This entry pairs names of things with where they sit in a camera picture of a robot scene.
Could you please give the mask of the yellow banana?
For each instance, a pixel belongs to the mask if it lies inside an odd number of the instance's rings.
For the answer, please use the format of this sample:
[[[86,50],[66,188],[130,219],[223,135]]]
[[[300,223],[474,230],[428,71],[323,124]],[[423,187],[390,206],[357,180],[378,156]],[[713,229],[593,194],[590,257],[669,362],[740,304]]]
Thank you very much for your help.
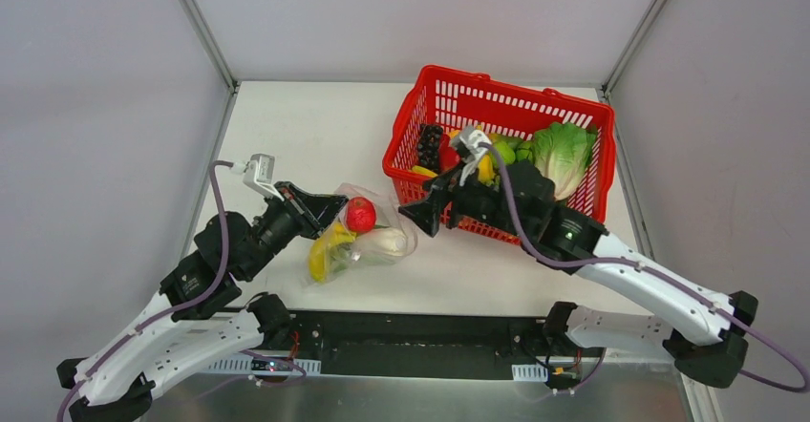
[[[309,251],[308,265],[310,277],[319,284],[333,279],[355,262],[352,245],[357,234],[334,222],[314,242]]]

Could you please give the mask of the white green napa cabbage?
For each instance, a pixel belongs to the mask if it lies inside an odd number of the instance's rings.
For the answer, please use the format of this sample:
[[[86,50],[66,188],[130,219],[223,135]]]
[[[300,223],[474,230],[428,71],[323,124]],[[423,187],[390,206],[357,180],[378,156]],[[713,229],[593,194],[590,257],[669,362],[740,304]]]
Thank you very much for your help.
[[[395,264],[410,254],[408,236],[393,227],[376,228],[352,243],[352,256],[362,264]]]

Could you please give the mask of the clear zip top bag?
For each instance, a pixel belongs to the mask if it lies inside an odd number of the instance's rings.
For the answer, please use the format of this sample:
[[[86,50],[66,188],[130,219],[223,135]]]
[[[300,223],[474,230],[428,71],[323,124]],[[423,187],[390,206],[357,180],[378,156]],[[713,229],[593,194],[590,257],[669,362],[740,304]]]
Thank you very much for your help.
[[[349,201],[310,247],[312,282],[326,284],[350,269],[398,264],[416,251],[416,229],[398,213],[394,194],[351,183],[335,193]]]

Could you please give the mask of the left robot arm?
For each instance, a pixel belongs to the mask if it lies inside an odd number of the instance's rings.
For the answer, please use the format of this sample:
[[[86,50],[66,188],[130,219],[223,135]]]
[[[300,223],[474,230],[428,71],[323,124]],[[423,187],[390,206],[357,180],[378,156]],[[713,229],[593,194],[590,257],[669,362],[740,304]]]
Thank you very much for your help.
[[[154,400],[209,364],[257,348],[283,348],[290,314],[275,294],[260,294],[206,332],[187,332],[211,319],[295,238],[321,237],[348,202],[344,195],[307,193],[289,181],[257,183],[265,212],[249,222],[228,212],[218,183],[211,184],[216,215],[195,238],[136,318],[107,346],[57,367],[68,394],[57,420],[135,421]]]

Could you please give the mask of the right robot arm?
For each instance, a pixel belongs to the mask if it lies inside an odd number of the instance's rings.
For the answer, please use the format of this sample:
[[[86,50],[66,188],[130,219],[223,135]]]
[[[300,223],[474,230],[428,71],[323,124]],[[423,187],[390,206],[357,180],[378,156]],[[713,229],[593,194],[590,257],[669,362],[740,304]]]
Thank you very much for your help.
[[[600,222],[553,199],[553,183],[526,161],[509,164],[497,189],[463,180],[459,167],[425,181],[426,195],[400,213],[429,236],[472,219],[516,236],[539,263],[602,285],[647,316],[557,302],[544,321],[544,346],[617,348],[662,354],[692,380],[726,389],[742,374],[753,295],[712,291],[635,252]]]

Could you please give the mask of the dark purple grape bunch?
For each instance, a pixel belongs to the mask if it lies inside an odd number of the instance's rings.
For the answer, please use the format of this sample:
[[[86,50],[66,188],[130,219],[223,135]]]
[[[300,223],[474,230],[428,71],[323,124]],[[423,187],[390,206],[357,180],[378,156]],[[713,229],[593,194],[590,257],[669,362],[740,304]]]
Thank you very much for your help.
[[[444,129],[440,125],[422,123],[416,145],[418,165],[436,171],[439,167],[439,148]]]

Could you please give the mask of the light green lime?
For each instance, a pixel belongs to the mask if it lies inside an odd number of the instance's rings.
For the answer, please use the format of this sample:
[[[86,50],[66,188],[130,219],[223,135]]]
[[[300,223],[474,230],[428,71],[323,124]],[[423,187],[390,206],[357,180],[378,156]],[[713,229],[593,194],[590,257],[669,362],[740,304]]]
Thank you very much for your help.
[[[507,142],[502,140],[494,142],[493,148],[505,165],[510,165],[516,161],[516,153]]]

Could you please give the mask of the dark green pepper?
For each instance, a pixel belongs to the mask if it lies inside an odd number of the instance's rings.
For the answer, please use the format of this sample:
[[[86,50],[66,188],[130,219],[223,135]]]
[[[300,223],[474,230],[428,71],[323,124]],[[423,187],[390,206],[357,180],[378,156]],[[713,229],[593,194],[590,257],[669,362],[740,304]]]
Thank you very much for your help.
[[[532,140],[525,140],[516,147],[515,160],[516,162],[535,163],[534,143]]]

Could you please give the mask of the red plastic basket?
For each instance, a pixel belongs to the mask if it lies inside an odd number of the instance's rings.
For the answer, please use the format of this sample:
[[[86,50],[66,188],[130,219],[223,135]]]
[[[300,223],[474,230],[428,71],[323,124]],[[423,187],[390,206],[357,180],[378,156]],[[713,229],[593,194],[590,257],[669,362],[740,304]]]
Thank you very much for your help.
[[[487,74],[427,65],[400,106],[382,169],[400,202],[420,200],[426,195],[422,188],[426,177],[412,169],[422,125],[437,124],[446,130],[473,125],[486,134],[531,139],[555,122],[572,123],[597,136],[591,164],[566,204],[603,222],[615,172],[614,112],[608,105],[551,88],[537,91]]]

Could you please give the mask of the large green lettuce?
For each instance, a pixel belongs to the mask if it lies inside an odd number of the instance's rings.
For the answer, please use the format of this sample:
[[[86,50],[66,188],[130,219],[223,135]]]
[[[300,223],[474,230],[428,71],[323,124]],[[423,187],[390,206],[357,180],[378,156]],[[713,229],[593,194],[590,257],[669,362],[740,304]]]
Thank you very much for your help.
[[[567,200],[592,162],[597,134],[573,123],[554,122],[532,138],[534,165],[554,184],[554,200]]]

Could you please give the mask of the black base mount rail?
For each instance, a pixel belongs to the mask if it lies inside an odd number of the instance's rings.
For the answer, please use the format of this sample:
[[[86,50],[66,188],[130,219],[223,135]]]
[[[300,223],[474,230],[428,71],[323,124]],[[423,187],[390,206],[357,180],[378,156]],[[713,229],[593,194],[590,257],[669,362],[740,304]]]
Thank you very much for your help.
[[[515,365],[575,357],[542,317],[293,310],[270,347],[296,348],[327,375],[510,380]]]

